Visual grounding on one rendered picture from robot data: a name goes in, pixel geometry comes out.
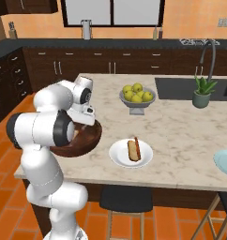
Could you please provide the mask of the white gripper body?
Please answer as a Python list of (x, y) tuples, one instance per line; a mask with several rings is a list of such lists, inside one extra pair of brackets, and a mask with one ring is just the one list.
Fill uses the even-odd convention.
[(68, 110), (68, 115), (71, 117), (73, 122), (93, 126), (95, 124), (95, 112), (77, 112), (75, 110)]

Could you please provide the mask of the brown wooden bowl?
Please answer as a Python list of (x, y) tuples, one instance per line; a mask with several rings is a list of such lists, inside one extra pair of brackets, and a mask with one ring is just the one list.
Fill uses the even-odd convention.
[(92, 151), (98, 144), (102, 127), (98, 120), (93, 126), (85, 126), (80, 123), (74, 124), (77, 135), (69, 145), (63, 147), (51, 147), (50, 150), (60, 157), (75, 158)]

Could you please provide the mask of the white plate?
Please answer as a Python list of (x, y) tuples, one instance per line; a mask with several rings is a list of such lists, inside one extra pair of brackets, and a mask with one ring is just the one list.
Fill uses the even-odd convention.
[(152, 148), (146, 142), (139, 140), (141, 159), (132, 161), (129, 158), (128, 141), (129, 139), (123, 139), (110, 147), (109, 156), (115, 164), (125, 168), (141, 168), (152, 160)]

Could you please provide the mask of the grey fruit bowl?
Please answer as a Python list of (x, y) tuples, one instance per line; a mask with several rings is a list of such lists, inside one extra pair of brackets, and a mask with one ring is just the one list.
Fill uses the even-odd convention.
[(144, 115), (144, 109), (147, 108), (150, 104), (152, 104), (155, 101), (156, 93), (152, 89), (144, 87), (144, 91), (150, 92), (153, 95), (153, 99), (147, 102), (142, 102), (142, 103), (131, 102), (131, 101), (127, 101), (124, 98), (123, 91), (119, 92), (119, 98), (129, 108), (130, 114)]

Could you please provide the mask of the red-brown sausage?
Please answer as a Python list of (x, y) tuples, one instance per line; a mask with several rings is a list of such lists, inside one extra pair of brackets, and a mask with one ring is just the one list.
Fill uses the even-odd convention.
[(134, 137), (134, 141), (135, 141), (135, 146), (136, 146), (136, 154), (137, 154), (138, 160), (140, 160), (141, 159), (141, 152), (140, 152), (140, 146), (139, 146), (138, 138)]

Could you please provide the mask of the light blue plate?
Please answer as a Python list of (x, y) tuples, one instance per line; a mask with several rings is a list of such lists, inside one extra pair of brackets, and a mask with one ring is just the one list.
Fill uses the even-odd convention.
[(227, 149), (219, 150), (213, 157), (216, 166), (227, 174)]

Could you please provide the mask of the dark brown drawer cupboards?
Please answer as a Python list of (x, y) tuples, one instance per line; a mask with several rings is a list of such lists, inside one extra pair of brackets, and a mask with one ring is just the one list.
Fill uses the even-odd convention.
[(0, 122), (32, 93), (23, 50), (0, 58)]

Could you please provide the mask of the black stool with wooden legs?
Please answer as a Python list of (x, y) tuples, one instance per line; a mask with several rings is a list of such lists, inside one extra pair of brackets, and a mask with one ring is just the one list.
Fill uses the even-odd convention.
[(150, 187), (107, 185), (102, 189), (99, 206), (108, 211), (106, 240), (111, 239), (115, 214), (140, 216), (140, 240), (144, 240), (144, 214), (153, 209)]
[[(215, 210), (215, 208), (219, 203), (221, 203), (223, 206), (223, 209), (226, 214), (226, 218), (211, 217), (212, 212)], [(196, 240), (196, 237), (199, 231), (203, 228), (206, 222), (208, 222), (209, 224), (209, 227), (213, 236), (213, 240), (222, 240), (224, 234), (226, 234), (226, 231), (227, 231), (227, 192), (217, 193), (217, 195), (215, 196), (214, 200), (208, 207), (207, 211), (204, 214), (203, 219), (201, 220), (200, 224), (198, 225), (196, 231), (194, 232), (190, 240)], [(215, 232), (215, 228), (213, 225), (214, 222), (222, 223), (219, 229), (219, 232)]]

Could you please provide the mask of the dark sink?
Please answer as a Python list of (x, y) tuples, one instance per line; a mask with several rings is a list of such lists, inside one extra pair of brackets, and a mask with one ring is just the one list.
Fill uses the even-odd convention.
[[(192, 100), (197, 84), (191, 78), (156, 78), (159, 99)], [(211, 101), (227, 101), (227, 79), (216, 79)]]

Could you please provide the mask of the black-framed window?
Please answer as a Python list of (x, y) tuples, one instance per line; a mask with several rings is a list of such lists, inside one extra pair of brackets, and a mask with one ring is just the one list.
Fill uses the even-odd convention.
[(60, 0), (65, 27), (161, 26), (165, 0)]

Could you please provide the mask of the knife block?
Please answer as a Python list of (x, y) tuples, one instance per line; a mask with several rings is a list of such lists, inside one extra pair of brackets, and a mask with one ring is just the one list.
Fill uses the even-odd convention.
[(9, 26), (9, 30), (8, 30), (9, 37), (11, 39), (17, 39), (18, 36), (17, 36), (17, 31), (16, 31), (15, 26), (14, 26), (14, 22), (9, 22), (8, 26)]

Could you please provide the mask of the green plant in grey pot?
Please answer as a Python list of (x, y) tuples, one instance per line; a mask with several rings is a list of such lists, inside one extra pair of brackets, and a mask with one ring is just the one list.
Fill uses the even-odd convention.
[(204, 77), (195, 77), (195, 82), (197, 89), (193, 91), (192, 105), (198, 109), (203, 109), (208, 105), (211, 94), (215, 92), (214, 87), (217, 82), (208, 81)]

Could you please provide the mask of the patterned black-white tray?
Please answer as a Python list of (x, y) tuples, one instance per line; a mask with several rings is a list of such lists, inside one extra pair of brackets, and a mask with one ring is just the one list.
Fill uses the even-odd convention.
[[(220, 42), (215, 40), (215, 39), (211, 39), (213, 41), (213, 43), (216, 46), (220, 45)], [(205, 39), (205, 38), (180, 38), (179, 42), (183, 45), (183, 46), (204, 46), (206, 43), (209, 43), (209, 39)]]

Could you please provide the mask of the grey curved tap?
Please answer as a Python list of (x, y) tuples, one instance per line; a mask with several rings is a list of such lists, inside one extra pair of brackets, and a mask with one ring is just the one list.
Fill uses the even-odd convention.
[(214, 67), (215, 67), (215, 62), (216, 62), (216, 47), (215, 47), (215, 43), (214, 43), (213, 39), (208, 38), (206, 40), (206, 42), (204, 44), (204, 48), (203, 48), (202, 53), (201, 53), (199, 66), (201, 66), (203, 68), (204, 56), (205, 56), (205, 52), (206, 52), (206, 49), (207, 49), (208, 46), (210, 46), (211, 50), (212, 50), (210, 69), (209, 69), (208, 77), (206, 79), (206, 81), (209, 83), (210, 80), (212, 79), (212, 75), (213, 75), (213, 71), (214, 71)]

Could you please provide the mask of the dark brown wall cupboard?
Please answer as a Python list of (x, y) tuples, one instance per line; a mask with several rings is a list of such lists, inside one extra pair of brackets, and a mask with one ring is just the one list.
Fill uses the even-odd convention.
[(51, 14), (57, 11), (56, 0), (0, 0), (0, 16), (8, 14)]

